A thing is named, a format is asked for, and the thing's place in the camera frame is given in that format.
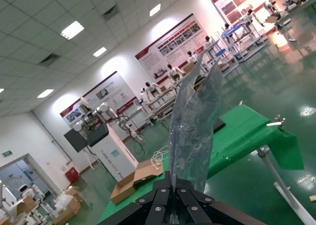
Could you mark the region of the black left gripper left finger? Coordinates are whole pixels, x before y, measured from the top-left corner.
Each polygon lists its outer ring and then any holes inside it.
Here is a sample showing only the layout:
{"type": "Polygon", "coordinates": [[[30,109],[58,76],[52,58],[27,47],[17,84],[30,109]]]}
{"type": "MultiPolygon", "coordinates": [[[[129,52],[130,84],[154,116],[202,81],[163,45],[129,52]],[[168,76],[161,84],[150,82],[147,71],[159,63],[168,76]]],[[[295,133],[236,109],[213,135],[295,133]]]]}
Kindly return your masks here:
{"type": "Polygon", "coordinates": [[[135,198],[110,216],[100,225],[168,225],[171,213],[171,178],[164,172],[163,178],[152,182],[152,190],[135,198]]]}

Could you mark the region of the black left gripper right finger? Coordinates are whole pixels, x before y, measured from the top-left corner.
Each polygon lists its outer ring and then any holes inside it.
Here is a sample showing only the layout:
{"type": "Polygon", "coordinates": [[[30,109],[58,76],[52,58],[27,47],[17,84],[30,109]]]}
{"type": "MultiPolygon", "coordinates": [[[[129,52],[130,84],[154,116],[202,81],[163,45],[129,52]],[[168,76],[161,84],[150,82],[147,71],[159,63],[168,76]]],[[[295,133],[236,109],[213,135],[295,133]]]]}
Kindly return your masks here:
{"type": "Polygon", "coordinates": [[[189,180],[177,179],[176,215],[182,225],[263,225],[256,218],[194,189],[189,180]]]}

